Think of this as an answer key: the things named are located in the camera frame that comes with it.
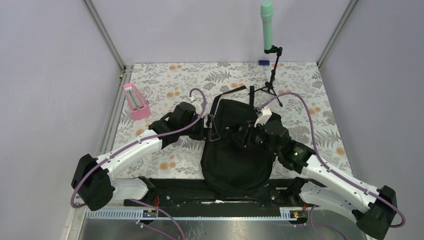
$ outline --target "microphone head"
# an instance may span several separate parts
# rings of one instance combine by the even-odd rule
[[[273,13],[273,3],[271,1],[263,1],[260,5],[260,17],[264,24],[271,22],[271,19],[273,19]]]

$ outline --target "tabletop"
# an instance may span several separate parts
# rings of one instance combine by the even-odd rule
[[[119,119],[113,149],[131,141],[148,126],[172,112],[180,102],[189,102],[189,91],[201,89],[206,96],[206,113],[209,113],[213,99],[231,89],[246,85],[247,89],[227,94],[222,99],[233,99],[249,103],[249,86],[263,87],[269,81],[273,63],[261,66],[256,62],[205,62],[205,63],[137,63],[134,65],[130,82],[148,99],[151,116],[134,121],[127,101]],[[319,153],[323,158],[345,173],[352,175],[349,161],[337,128],[336,119],[320,72],[315,62],[283,62],[276,68],[274,89],[277,93],[294,92],[300,94],[312,115]],[[272,96],[265,92],[255,94],[255,106],[266,102]],[[311,130],[307,113],[295,96],[280,97],[283,107],[277,101],[269,108],[281,115],[281,122],[289,130],[290,136],[312,147]],[[186,136],[168,147],[140,159],[120,178],[178,178],[203,179],[200,160],[205,142],[195,141]],[[274,162],[272,179],[287,179],[299,176],[294,171]]]

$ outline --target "green microphone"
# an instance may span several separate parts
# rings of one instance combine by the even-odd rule
[[[263,1],[260,5],[260,17],[262,18],[263,28],[263,49],[270,50],[273,46],[273,25],[271,20],[273,19],[273,3],[271,1]]]

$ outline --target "reflective metal surface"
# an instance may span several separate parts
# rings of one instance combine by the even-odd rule
[[[348,240],[365,240],[365,235],[347,218],[327,210],[313,213],[314,223],[331,225]],[[287,221],[178,221],[187,240],[318,240],[310,225],[293,227]],[[170,220],[156,220],[150,226],[178,237],[178,230]],[[326,240],[342,240],[335,231],[317,226]],[[140,228],[133,220],[85,219],[80,240],[167,240],[168,238],[146,227]]]

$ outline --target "pink object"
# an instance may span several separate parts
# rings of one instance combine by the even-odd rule
[[[152,115],[149,107],[149,101],[145,96],[134,86],[132,83],[123,85],[126,100],[128,101],[129,108],[131,109],[132,119],[141,120]]]

